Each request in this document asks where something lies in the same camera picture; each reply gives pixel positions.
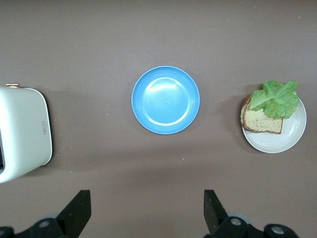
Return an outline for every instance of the gray table surface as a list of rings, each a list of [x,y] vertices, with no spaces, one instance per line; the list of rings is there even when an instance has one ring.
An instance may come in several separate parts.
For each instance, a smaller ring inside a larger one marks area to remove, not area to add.
[[[158,135],[132,112],[138,78],[189,73],[201,96],[184,131]],[[291,149],[254,149],[241,102],[266,80],[299,82],[307,127]],[[0,1],[0,83],[44,94],[49,164],[0,184],[0,225],[22,231],[90,189],[80,237],[202,238],[204,189],[258,228],[317,234],[317,2]]]

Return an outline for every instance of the lettuce leaf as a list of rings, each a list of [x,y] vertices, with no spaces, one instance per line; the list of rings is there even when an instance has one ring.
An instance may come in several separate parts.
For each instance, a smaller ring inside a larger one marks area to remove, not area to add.
[[[299,97],[296,95],[298,83],[291,80],[281,83],[276,80],[263,84],[263,90],[256,90],[251,95],[250,109],[263,112],[271,118],[288,119],[297,109]]]

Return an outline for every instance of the plate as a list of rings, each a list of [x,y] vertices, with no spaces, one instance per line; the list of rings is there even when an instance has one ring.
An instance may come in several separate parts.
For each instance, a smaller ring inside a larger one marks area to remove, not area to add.
[[[157,134],[174,134],[195,119],[200,96],[197,85],[185,71],[159,66],[139,78],[131,101],[142,126]]]
[[[294,146],[302,137],[306,127],[306,111],[299,100],[298,107],[289,119],[283,120],[282,133],[256,133],[243,129],[247,141],[257,150],[266,153],[279,153]]]

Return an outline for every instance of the white toaster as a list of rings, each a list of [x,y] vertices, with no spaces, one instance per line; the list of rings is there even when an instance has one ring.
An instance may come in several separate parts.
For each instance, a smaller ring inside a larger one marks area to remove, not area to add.
[[[49,113],[39,91],[16,83],[0,87],[0,147],[0,183],[50,161]]]

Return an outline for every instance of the bread slice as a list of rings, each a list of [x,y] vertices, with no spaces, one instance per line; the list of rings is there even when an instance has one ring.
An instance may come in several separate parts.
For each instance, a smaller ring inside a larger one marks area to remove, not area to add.
[[[254,132],[282,133],[283,118],[270,118],[264,114],[263,109],[250,110],[250,104],[251,95],[244,101],[240,115],[241,124],[245,129]]]

